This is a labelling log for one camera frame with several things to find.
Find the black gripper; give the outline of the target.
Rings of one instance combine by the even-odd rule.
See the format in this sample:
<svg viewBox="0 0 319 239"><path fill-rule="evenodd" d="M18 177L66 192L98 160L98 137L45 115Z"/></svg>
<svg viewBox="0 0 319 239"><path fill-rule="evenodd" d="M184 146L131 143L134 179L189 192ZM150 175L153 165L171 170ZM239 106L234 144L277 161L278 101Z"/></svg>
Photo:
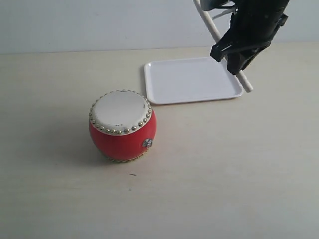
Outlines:
<svg viewBox="0 0 319 239"><path fill-rule="evenodd" d="M280 11L256 15L237 11L231 15L229 30L212 46L210 56L217 62L227 57L227 70L237 75L270 46L268 43L287 20L288 16Z"/></svg>

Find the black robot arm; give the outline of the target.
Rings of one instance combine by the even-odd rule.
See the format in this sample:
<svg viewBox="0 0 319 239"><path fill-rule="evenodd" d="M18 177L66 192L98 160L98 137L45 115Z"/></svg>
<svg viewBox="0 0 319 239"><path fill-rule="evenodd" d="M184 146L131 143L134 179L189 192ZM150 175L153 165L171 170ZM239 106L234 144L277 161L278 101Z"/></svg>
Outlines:
<svg viewBox="0 0 319 239"><path fill-rule="evenodd" d="M230 18L229 29L212 46L210 56L217 62L227 58L227 70L237 75L252 60L271 45L288 16L284 11L287 0L235 0L236 11Z"/></svg>

